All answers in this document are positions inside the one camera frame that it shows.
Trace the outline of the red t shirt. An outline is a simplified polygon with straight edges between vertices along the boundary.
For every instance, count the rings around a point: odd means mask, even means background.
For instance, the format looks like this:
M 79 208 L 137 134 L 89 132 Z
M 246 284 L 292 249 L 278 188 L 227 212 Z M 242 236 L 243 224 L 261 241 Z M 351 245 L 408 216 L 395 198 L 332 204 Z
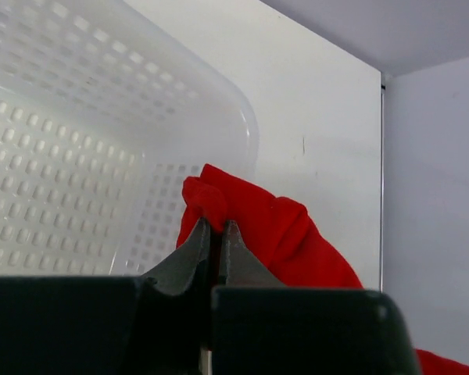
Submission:
M 290 287 L 363 289 L 355 270 L 317 229 L 307 208 L 206 164 L 184 180 L 186 204 L 177 245 L 197 221 L 206 219 L 221 235 L 235 221 L 252 254 Z

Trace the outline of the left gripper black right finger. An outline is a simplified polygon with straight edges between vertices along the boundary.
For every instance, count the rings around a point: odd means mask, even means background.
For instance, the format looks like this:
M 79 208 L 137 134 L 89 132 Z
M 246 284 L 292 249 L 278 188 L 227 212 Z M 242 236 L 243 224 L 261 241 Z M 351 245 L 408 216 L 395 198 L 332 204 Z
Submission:
M 226 223 L 222 235 L 218 268 L 218 284 L 234 288 L 284 288 L 247 248 L 239 226 Z

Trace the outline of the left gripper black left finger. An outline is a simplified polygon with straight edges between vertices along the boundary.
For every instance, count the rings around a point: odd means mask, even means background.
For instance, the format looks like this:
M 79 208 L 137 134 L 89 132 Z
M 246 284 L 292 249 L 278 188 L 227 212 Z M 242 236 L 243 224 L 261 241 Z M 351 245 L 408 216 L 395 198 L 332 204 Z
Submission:
M 162 295 L 183 295 L 192 288 L 197 273 L 209 268 L 210 237 L 209 223 L 198 219 L 186 241 L 141 278 Z

